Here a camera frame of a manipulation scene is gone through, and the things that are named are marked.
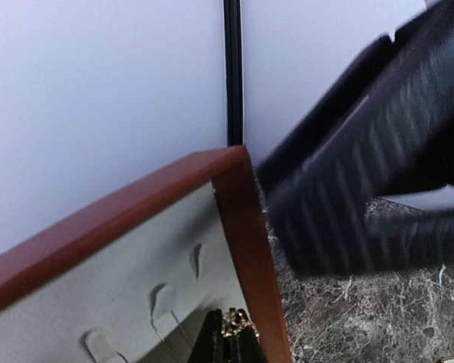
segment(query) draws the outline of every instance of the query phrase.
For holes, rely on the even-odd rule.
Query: wooden frame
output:
[[[267,231],[245,147],[187,156],[65,218],[0,256],[0,311],[71,270],[207,182],[269,361],[291,361]]]

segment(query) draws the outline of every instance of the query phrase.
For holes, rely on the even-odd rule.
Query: metal hook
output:
[[[190,340],[190,337],[187,335],[187,333],[185,332],[185,330],[183,329],[183,326],[182,324],[180,323],[180,320],[176,317],[176,314],[173,312],[173,310],[170,310],[170,314],[173,316],[173,318],[175,319],[175,322],[178,326],[178,328],[180,329],[180,331],[182,332],[182,335],[183,337],[185,338],[185,340],[187,341],[188,345],[193,348],[193,343],[192,341]],[[151,327],[153,328],[155,334],[158,336],[158,338],[160,338],[161,340],[161,343],[163,344],[163,347],[168,351],[168,353],[172,356],[173,359],[175,359],[175,361],[177,363],[180,363],[180,360],[179,358],[176,356],[175,354],[175,351],[173,350],[173,348],[170,346],[170,344],[168,344],[168,342],[163,338],[163,336],[161,335],[160,331],[157,329],[157,327],[154,325],[154,322],[153,320],[151,321]]]
[[[124,360],[126,363],[129,363],[128,359],[126,359],[126,357],[125,357],[123,354],[121,354],[120,352],[116,352],[116,354],[118,354],[118,356],[119,356],[122,360]]]

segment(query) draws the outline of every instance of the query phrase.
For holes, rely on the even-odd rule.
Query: marble countertop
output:
[[[420,212],[377,199],[367,213]],[[454,355],[454,266],[299,280],[268,231],[293,362],[435,362]]]

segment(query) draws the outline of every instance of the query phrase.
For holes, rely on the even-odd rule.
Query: blurry black object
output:
[[[218,309],[207,313],[187,363],[267,363],[255,326],[247,313],[230,309],[230,317],[239,317],[236,326],[225,329],[225,317]]]
[[[454,261],[454,210],[365,220],[373,197],[454,185],[454,0],[362,51],[258,169],[301,275]]]

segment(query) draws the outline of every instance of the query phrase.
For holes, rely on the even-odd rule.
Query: white wall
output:
[[[225,146],[222,2],[0,1],[0,253]]]
[[[243,0],[245,141],[258,164],[344,68],[424,0]]]

